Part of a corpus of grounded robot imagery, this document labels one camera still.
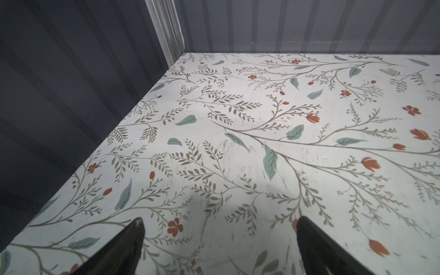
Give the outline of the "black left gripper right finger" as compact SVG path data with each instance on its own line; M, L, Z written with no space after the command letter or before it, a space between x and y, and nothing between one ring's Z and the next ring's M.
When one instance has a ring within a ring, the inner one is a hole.
M357 261L309 218L299 218L296 234L307 275L372 274L371 270Z

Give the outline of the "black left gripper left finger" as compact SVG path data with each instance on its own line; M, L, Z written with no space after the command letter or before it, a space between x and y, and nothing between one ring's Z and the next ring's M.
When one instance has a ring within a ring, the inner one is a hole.
M145 227L141 217L134 219L87 262L75 275L133 275L139 263Z

